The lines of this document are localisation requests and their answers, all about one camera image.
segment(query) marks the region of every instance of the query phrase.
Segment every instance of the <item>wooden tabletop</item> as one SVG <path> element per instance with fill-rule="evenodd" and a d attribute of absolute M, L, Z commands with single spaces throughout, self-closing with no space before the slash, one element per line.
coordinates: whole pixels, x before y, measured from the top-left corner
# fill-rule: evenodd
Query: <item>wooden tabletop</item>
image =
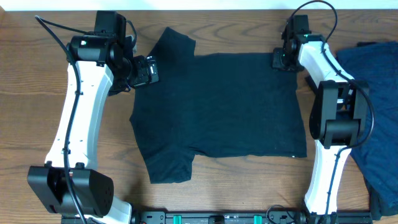
<path fill-rule="evenodd" d="M 169 26 L 197 41 L 197 55 L 216 52 L 272 52 L 292 11 L 120 11 L 138 31 L 138 54 L 147 55 Z M 310 28 L 327 35 L 333 13 L 308 14 Z M 93 30 L 95 12 L 0 13 L 0 222 L 59 223 L 27 184 L 29 166 L 41 166 L 58 129 L 67 89 L 65 54 L 34 15 L 82 30 Z M 340 10 L 329 43 L 335 52 L 359 41 L 396 40 L 397 11 Z M 74 33 L 53 28 L 66 44 Z M 109 97 L 98 139 L 99 172 L 114 181 L 115 195 L 137 208 L 169 211 L 266 210 L 273 204 L 298 207 L 306 193 L 315 157 L 308 118 L 314 94 L 298 78 L 297 98 L 307 132 L 308 157 L 196 156 L 192 180 L 150 184 L 129 122 L 134 91 Z M 367 210 L 363 175 L 349 158 L 338 192 L 339 210 Z M 379 223 L 398 223 L 384 217 Z"/>

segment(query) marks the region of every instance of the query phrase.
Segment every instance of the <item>white wall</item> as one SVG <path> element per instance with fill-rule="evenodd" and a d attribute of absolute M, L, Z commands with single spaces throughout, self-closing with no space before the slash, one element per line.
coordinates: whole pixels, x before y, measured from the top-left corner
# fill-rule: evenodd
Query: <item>white wall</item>
<path fill-rule="evenodd" d="M 6 11 L 296 9 L 307 0 L 0 0 Z M 398 0 L 329 0 L 337 9 L 398 9 Z M 306 9 L 328 9 L 321 3 Z"/>

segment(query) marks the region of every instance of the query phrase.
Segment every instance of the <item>wooden table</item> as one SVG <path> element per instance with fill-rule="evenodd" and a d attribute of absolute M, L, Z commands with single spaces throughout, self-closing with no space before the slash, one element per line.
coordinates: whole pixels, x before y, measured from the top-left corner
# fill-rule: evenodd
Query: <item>wooden table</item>
<path fill-rule="evenodd" d="M 271 52 L 280 47 L 280 32 L 292 11 L 121 11 L 138 31 L 138 53 L 146 55 L 167 26 L 197 41 L 197 55 L 216 52 Z M 310 28 L 327 35 L 331 11 L 308 14 Z M 49 152 L 65 99 L 65 54 L 36 22 L 38 14 L 52 22 L 93 30 L 95 12 L 5 12 L 0 14 L 0 222 L 59 223 L 27 184 L 31 165 L 42 165 Z M 397 11 L 338 11 L 338 27 L 330 39 L 333 51 L 359 41 L 394 40 Z M 74 33 L 53 28 L 66 44 Z M 184 210 L 266 210 L 273 204 L 298 207 L 306 193 L 315 157 L 308 118 L 314 94 L 298 76 L 297 98 L 307 131 L 308 157 L 196 156 L 192 180 L 181 184 L 149 183 L 149 176 L 129 122 L 134 91 L 107 99 L 98 140 L 99 171 L 114 181 L 115 195 L 137 208 Z M 341 210 L 367 210 L 368 192 L 362 173 L 349 158 L 340 183 Z M 379 223 L 397 223 L 384 217 Z"/>

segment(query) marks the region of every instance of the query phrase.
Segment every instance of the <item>black t-shirt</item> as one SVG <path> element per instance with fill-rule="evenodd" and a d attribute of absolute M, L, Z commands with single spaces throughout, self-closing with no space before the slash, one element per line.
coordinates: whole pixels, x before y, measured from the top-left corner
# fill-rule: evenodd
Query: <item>black t-shirt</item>
<path fill-rule="evenodd" d="M 151 183 L 190 180 L 195 154 L 307 156 L 296 73 L 273 70 L 272 54 L 194 50 L 166 28 L 150 53 L 160 81 L 136 89 L 130 121 Z"/>

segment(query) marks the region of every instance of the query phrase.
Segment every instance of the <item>cable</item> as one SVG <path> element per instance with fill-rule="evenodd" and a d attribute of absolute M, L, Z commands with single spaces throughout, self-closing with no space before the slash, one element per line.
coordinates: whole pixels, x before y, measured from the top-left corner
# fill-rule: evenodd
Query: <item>cable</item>
<path fill-rule="evenodd" d="M 128 24 L 130 24 L 132 32 L 134 33 L 134 40 L 132 41 L 132 47 L 136 46 L 137 43 L 137 31 L 136 28 L 132 25 L 131 21 L 126 21 Z"/>
<path fill-rule="evenodd" d="M 283 208 L 283 209 L 285 210 L 285 212 L 287 213 L 287 215 L 293 220 L 292 222 L 289 222 L 289 223 L 287 223 L 287 224 L 293 224 L 293 222 L 295 221 L 294 217 L 287 211 L 287 209 L 286 209 L 285 207 L 283 207 L 283 206 L 281 206 L 281 205 L 273 205 L 273 206 L 271 206 L 270 208 L 268 208 L 268 210 L 267 210 L 267 212 L 266 212 L 266 218 L 268 218 L 269 222 L 271 222 L 272 224 L 276 224 L 276 222 L 272 221 L 272 220 L 269 218 L 269 212 L 270 212 L 273 208 L 275 208 L 275 207 L 281 207 L 281 208 Z"/>
<path fill-rule="evenodd" d="M 324 221 L 325 221 L 325 216 L 328 215 L 328 212 L 329 212 L 329 203 L 330 203 L 331 189 L 332 189 L 332 187 L 333 187 L 333 181 L 334 181 L 334 179 L 335 179 L 335 174 L 336 174 L 336 170 L 337 170 L 337 164 L 338 164 L 338 161 L 339 161 L 339 159 L 340 159 L 340 155 L 341 155 L 341 153 L 342 153 L 343 151 L 345 151 L 345 150 L 347 150 L 347 149 L 353 149 L 353 148 L 362 146 L 363 144 L 365 144 L 365 143 L 370 139 L 370 137 L 371 137 L 371 135 L 372 135 L 372 132 L 373 132 L 373 128 L 374 128 L 374 107 L 373 107 L 373 104 L 372 104 L 372 102 L 371 102 L 370 97 L 368 96 L 368 94 L 366 94 L 365 91 L 364 91 L 354 80 L 351 80 L 351 79 L 349 79 L 348 77 L 346 77 L 345 75 L 341 74 L 341 70 L 338 70 L 338 69 L 335 67 L 335 65 L 330 61 L 330 59 L 328 58 L 328 56 L 327 56 L 327 54 L 326 54 L 325 44 L 328 42 L 330 36 L 331 36 L 332 33 L 335 31 L 336 26 L 337 26 L 338 16 L 337 16 L 336 9 L 335 9 L 330 3 L 326 2 L 326 1 L 309 1 L 309 2 L 306 2 L 305 4 L 302 4 L 300 7 L 298 7 L 298 8 L 292 13 L 292 15 L 289 17 L 289 20 L 294 16 L 294 14 L 295 14 L 298 10 L 300 10 L 301 8 L 303 8 L 304 6 L 306 6 L 306 5 L 308 5 L 308 4 L 315 3 L 315 2 L 319 2 L 319 3 L 323 3 L 323 4 L 328 5 L 328 6 L 331 8 L 331 10 L 333 11 L 334 15 L 335 15 L 335 25 L 333 26 L 332 30 L 330 31 L 328 37 L 327 37 L 327 38 L 323 41 L 323 43 L 322 43 L 322 47 L 321 47 L 322 55 L 324 56 L 325 60 L 329 63 L 329 65 L 332 67 L 332 69 L 336 72 L 336 74 L 337 74 L 338 76 L 340 76 L 341 78 L 345 79 L 350 85 L 353 85 L 353 86 L 355 87 L 355 89 L 357 89 L 357 90 L 364 96 L 364 98 L 365 98 L 365 100 L 366 100 L 366 103 L 367 103 L 368 106 L 369 106 L 370 115 L 371 115 L 371 127 L 370 127 L 370 130 L 369 130 L 368 134 L 366 135 L 366 137 L 365 137 L 361 142 L 359 142 L 359 143 L 357 143 L 357 144 L 354 144 L 354 145 L 352 145 L 352 146 L 346 146 L 346 147 L 341 148 L 341 149 L 337 152 L 337 154 L 335 155 L 335 156 L 336 156 L 335 165 L 334 165 L 333 172 L 332 172 L 332 175 L 331 175 L 329 191 L 327 192 L 328 198 L 327 198 L 327 201 L 326 201 L 326 212 L 325 212 L 324 216 L 322 216 L 322 218 L 320 219 L 320 222 L 324 222 Z"/>
<path fill-rule="evenodd" d="M 79 77 L 79 73 L 76 67 L 76 62 L 75 59 L 73 59 L 71 53 L 69 52 L 69 50 L 64 46 L 64 44 L 62 43 L 62 41 L 54 34 L 54 32 L 47 26 L 44 24 L 44 22 L 54 25 L 56 27 L 62 28 L 62 29 L 67 29 L 67 30 L 72 30 L 75 32 L 84 32 L 81 30 L 76 30 L 76 29 L 72 29 L 69 27 L 65 27 L 65 26 L 61 26 L 58 24 L 54 24 L 53 22 L 49 22 L 49 21 L 45 21 L 44 19 L 40 18 L 40 16 L 35 16 L 37 22 L 39 22 L 40 25 L 42 25 L 42 27 L 54 38 L 54 40 L 59 44 L 59 46 L 61 46 L 62 50 L 65 52 L 65 54 L 67 55 L 67 59 L 69 60 L 70 64 L 73 67 L 73 71 L 75 72 L 75 76 L 76 76 L 76 92 L 75 92 L 75 101 L 73 102 L 73 107 L 72 107 L 72 112 L 70 113 L 70 119 L 68 122 L 68 127 L 67 127 L 67 133 L 65 135 L 65 144 L 64 147 L 62 149 L 63 151 L 63 165 L 64 165 L 64 170 L 65 170 L 65 180 L 67 182 L 67 186 L 68 186 L 68 191 L 72 197 L 73 203 L 76 206 L 77 212 L 79 213 L 79 216 L 83 222 L 83 224 L 87 224 L 86 218 L 84 216 L 83 211 L 81 210 L 80 204 L 78 203 L 77 197 L 76 197 L 76 193 L 73 189 L 72 186 L 72 180 L 69 176 L 69 161 L 68 161 L 68 154 L 69 154 L 69 149 L 68 149 L 68 145 L 69 145 L 69 137 L 70 137 L 70 131 L 72 129 L 72 123 L 73 123 L 73 119 L 75 117 L 75 113 L 76 113 L 76 108 L 77 108 L 77 103 L 79 101 L 79 96 L 82 94 L 80 91 L 80 77 Z"/>

